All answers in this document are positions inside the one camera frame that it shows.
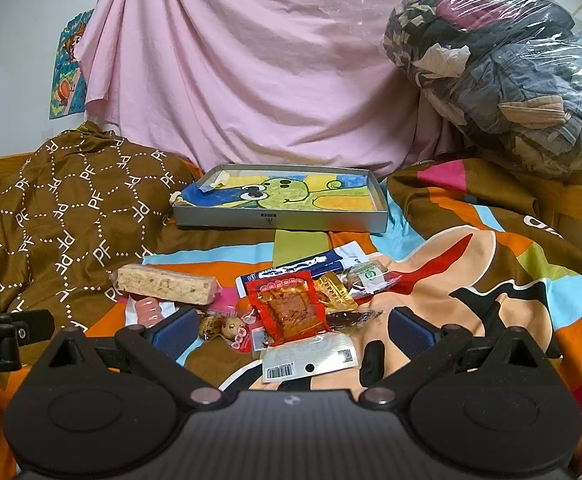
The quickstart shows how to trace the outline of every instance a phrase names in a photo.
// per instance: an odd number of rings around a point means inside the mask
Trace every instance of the gray tray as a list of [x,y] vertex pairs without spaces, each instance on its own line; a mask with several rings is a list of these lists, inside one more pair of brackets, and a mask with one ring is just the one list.
[[[358,233],[384,233],[388,222],[388,208],[385,196],[380,189],[375,176],[368,170],[352,170],[348,168],[327,168],[323,166],[278,166],[274,164],[221,164],[210,170],[197,181],[202,187],[216,180],[222,171],[253,171],[266,174],[275,179],[299,174],[329,173],[338,176],[361,175],[366,179],[369,196],[375,206],[375,211],[347,210],[311,210],[245,207],[194,206],[176,203],[173,206],[176,223],[182,227],[235,227],[235,228],[266,228],[298,231],[347,231]],[[338,190],[351,189],[343,186]]]

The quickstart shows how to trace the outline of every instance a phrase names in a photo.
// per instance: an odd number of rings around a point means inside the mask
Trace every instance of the blue gripper pad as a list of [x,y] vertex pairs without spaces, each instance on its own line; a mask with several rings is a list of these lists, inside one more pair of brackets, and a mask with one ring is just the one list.
[[442,331],[410,308],[397,306],[389,314],[389,338],[409,359],[414,359],[442,338]]
[[174,314],[145,332],[151,346],[174,361],[197,339],[200,318],[194,308],[181,306]]

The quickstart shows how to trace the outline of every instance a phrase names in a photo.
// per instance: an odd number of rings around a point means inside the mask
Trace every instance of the white wall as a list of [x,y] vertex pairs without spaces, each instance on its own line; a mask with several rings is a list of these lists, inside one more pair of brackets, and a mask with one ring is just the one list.
[[60,33],[97,0],[0,0],[0,156],[35,150],[78,126],[83,114],[49,120]]

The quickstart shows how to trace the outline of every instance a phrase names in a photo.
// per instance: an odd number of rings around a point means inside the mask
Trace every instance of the drawing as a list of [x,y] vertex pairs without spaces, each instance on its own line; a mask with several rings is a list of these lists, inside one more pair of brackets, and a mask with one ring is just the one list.
[[60,35],[51,89],[49,119],[84,112],[87,87],[74,51],[84,36],[84,31],[93,12],[93,10],[89,10],[78,14],[67,23],[65,30]]
[[375,210],[366,178],[357,175],[306,174],[250,178],[239,176],[229,178],[221,189],[207,192],[199,190],[196,184],[192,184],[182,191],[181,197],[190,205],[205,207]]

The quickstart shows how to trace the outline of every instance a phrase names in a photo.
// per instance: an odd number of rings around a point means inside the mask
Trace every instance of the yellow snack package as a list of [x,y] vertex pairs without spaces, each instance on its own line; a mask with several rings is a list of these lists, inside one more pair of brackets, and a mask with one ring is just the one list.
[[357,310],[356,301],[351,298],[335,272],[327,272],[314,283],[318,299],[324,305],[327,314]]

